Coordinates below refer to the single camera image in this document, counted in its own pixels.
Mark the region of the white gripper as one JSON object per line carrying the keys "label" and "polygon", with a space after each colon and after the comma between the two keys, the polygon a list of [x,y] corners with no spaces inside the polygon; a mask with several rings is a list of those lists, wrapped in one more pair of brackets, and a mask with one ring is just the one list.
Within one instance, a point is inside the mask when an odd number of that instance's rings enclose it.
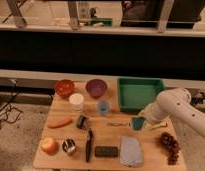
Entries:
{"label": "white gripper", "polygon": [[151,125],[156,125],[161,122],[159,118],[161,110],[156,103],[150,103],[143,109],[143,117]]}

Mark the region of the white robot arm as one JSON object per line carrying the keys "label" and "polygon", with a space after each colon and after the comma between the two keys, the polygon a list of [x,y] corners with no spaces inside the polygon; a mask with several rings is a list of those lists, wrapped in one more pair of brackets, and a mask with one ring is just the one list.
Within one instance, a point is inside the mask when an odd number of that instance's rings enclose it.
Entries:
{"label": "white robot arm", "polygon": [[151,125],[161,123],[168,116],[176,117],[205,138],[205,113],[194,108],[190,102],[191,93],[187,89],[164,90],[140,114]]}

